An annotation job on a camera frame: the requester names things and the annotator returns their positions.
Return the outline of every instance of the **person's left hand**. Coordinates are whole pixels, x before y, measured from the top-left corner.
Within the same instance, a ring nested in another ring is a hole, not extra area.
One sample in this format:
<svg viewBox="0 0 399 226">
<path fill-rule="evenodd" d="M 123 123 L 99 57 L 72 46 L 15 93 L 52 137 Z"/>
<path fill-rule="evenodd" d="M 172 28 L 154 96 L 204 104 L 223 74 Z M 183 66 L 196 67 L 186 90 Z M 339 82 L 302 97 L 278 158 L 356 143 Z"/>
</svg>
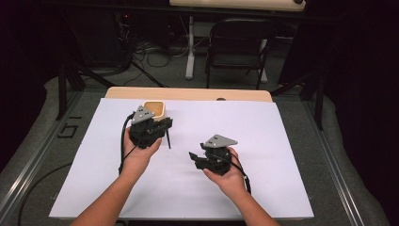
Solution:
<svg viewBox="0 0 399 226">
<path fill-rule="evenodd" d="M 126 128 L 124 134 L 124 156 L 126 156 L 133 148 L 135 148 L 123 162 L 121 174 L 134 174 L 141 176 L 150 163 L 150 159 L 159 149 L 162 139 L 158 138 L 149 148 L 141 149 L 135 147 L 135 144 L 129 138 L 130 127 Z"/>
</svg>

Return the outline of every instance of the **wooden table edge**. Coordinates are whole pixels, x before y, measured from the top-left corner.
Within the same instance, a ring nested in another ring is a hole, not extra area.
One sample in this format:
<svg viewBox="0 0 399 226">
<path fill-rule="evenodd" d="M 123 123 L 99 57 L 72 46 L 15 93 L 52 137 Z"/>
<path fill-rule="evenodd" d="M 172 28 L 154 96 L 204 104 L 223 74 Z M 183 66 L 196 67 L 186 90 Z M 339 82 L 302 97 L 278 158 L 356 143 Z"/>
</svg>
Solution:
<svg viewBox="0 0 399 226">
<path fill-rule="evenodd" d="M 112 87 L 108 89 L 105 98 L 186 101 L 212 101 L 221 98 L 227 101 L 273 102 L 270 92 L 266 90 L 246 89 Z"/>
</svg>

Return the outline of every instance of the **forearm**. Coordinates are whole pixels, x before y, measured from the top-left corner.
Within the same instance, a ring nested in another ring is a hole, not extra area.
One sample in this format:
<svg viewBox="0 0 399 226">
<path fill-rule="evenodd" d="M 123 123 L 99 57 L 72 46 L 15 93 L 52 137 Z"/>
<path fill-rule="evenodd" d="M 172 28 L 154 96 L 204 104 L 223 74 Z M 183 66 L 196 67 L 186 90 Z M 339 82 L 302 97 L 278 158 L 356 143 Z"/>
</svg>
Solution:
<svg viewBox="0 0 399 226">
<path fill-rule="evenodd" d="M 278 225 L 246 191 L 234 195 L 231 200 L 241 212 L 247 226 Z"/>
<path fill-rule="evenodd" d="M 115 225 L 123 205 L 139 176 L 121 175 L 72 225 Z"/>
</svg>

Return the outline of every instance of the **person's right hand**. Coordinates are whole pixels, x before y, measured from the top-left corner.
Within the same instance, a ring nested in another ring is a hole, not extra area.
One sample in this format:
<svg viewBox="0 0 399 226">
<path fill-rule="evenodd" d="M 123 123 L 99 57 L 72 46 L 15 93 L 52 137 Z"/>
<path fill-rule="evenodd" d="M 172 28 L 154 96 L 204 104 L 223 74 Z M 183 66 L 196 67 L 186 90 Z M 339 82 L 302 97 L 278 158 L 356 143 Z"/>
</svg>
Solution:
<svg viewBox="0 0 399 226">
<path fill-rule="evenodd" d="M 238 158 L 238 154 L 233 148 L 228 147 L 228 149 L 231 154 Z M 238 160 L 234 156 L 231 157 L 231 161 L 237 166 L 241 167 L 238 163 Z M 222 192 L 230 199 L 232 199 L 234 195 L 247 192 L 244 184 L 243 174 L 234 166 L 231 166 L 230 170 L 223 176 L 215 174 L 208 169 L 204 169 L 203 172 L 211 181 L 217 184 Z"/>
</svg>

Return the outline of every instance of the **silver metal plate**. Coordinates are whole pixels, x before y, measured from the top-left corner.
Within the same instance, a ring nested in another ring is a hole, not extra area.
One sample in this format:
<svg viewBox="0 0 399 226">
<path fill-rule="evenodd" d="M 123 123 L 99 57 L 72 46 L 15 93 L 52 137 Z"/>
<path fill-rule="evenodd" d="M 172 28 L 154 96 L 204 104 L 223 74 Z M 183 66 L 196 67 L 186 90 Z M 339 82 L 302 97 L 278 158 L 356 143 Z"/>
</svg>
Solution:
<svg viewBox="0 0 399 226">
<path fill-rule="evenodd" d="M 155 114 L 153 112 L 151 112 L 149 109 L 147 109 L 146 107 L 141 105 L 138 107 L 137 112 L 133 116 L 132 124 L 136 124 L 141 121 L 152 119 L 152 117 L 154 117 L 154 116 L 155 116 Z"/>
<path fill-rule="evenodd" d="M 203 146 L 207 148 L 221 148 L 237 143 L 238 142 L 236 140 L 223 137 L 221 135 L 214 135 L 212 138 L 208 139 L 208 141 L 206 141 Z"/>
</svg>

